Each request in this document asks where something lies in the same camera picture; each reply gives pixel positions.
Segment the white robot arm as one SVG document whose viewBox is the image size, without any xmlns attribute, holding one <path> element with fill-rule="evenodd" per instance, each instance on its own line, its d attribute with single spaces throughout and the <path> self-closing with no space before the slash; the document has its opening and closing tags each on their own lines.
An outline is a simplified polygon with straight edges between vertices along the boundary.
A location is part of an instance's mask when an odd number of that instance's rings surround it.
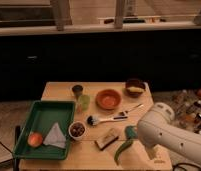
<svg viewBox="0 0 201 171">
<path fill-rule="evenodd" d="M 137 123 L 138 139 L 148 148 L 159 144 L 201 165 L 201 135 L 172 126 L 174 116 L 169 105 L 155 103 Z"/>
</svg>

